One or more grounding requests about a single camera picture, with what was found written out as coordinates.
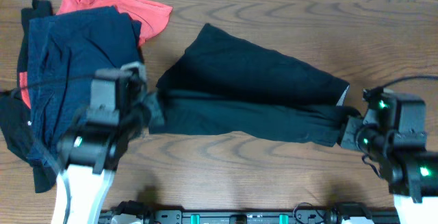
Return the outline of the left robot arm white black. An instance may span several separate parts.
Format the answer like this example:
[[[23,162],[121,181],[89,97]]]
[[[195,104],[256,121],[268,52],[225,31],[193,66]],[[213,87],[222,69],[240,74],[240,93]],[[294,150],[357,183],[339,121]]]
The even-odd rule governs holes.
[[[58,142],[59,170],[52,223],[97,223],[118,163],[131,140],[164,122],[155,92],[91,97],[85,123],[74,122]]]

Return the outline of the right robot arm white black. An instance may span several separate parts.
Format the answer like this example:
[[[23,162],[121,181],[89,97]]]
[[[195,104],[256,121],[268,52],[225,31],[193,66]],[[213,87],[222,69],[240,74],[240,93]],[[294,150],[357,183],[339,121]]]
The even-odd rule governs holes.
[[[426,150],[426,140],[421,121],[350,117],[339,145],[361,152],[387,182],[401,223],[436,223],[437,153]]]

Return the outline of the black shorts with white lining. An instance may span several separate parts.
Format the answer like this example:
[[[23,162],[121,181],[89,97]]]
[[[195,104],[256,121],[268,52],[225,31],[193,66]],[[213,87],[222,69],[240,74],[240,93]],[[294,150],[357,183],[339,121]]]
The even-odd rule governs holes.
[[[344,105],[347,81],[210,24],[156,86],[165,122],[152,134],[244,132],[332,147],[359,115]]]

